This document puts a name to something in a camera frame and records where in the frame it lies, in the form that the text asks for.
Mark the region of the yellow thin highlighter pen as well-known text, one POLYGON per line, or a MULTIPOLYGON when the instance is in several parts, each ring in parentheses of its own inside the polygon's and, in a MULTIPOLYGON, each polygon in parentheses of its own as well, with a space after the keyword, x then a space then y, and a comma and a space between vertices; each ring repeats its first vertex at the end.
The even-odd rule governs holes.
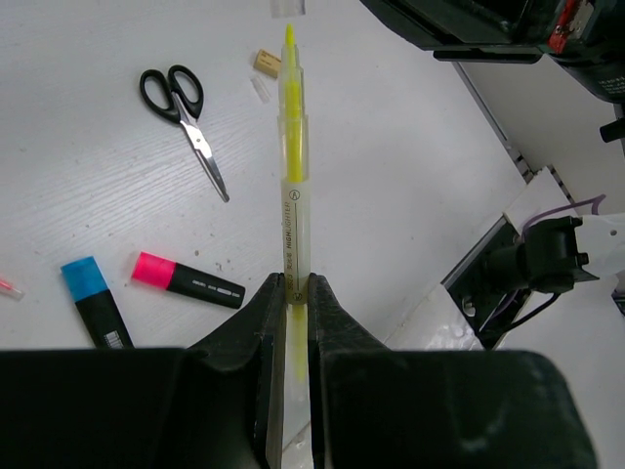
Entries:
POLYGON ((286 404, 293 441, 310 422, 308 302, 311 275, 309 120, 304 69, 294 26, 287 24, 278 72, 281 239, 285 280, 286 404))

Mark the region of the clear pen cap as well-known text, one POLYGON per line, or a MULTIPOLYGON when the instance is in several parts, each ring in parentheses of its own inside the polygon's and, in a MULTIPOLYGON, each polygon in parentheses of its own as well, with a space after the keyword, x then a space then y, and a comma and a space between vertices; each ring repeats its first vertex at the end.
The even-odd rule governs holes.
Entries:
POLYGON ((264 104, 269 103, 271 101, 271 93, 263 79, 259 75, 253 75, 250 81, 261 102, 264 104))
POLYGON ((286 19, 303 16, 306 13, 305 0, 270 0, 271 17, 286 19))

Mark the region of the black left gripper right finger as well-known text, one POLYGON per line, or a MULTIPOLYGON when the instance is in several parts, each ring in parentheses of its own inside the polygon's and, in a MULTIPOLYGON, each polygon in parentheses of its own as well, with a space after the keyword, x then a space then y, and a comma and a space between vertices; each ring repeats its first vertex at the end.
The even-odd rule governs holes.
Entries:
POLYGON ((528 351, 394 351, 309 280, 317 468, 594 468, 560 371, 528 351))

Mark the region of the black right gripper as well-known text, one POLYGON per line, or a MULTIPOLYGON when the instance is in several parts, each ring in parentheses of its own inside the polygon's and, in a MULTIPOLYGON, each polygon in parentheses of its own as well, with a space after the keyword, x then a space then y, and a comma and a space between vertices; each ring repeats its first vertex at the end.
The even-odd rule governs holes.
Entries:
POLYGON ((593 96, 624 101, 622 1, 364 1, 389 30, 441 62, 536 64, 551 58, 593 96), (440 48, 513 44, 532 52, 440 48))

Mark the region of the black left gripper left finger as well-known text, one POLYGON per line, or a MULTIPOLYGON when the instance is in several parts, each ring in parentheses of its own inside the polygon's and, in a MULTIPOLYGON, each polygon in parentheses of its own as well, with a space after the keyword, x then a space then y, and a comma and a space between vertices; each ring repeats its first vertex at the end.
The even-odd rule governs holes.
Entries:
POLYGON ((284 277, 186 349, 1 356, 5 468, 277 468, 284 277))

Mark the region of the tan eraser block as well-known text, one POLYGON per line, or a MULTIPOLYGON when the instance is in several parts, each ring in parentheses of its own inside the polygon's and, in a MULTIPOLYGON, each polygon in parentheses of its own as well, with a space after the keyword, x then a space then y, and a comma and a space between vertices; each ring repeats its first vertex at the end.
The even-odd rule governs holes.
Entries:
POLYGON ((253 62, 253 67, 262 74, 277 79, 281 70, 281 59, 264 49, 260 49, 253 62))

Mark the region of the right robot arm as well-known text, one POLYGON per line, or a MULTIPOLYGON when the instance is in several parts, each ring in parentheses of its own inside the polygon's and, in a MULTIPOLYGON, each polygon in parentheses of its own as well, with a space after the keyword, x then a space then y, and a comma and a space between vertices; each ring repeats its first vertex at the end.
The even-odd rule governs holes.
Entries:
MULTIPOLYGON (((367 1, 388 29, 441 62, 535 64, 547 56, 595 98, 624 105, 621 1, 367 1)), ((564 293, 624 269, 624 230, 602 217, 530 225, 516 247, 486 255, 504 292, 564 293)))

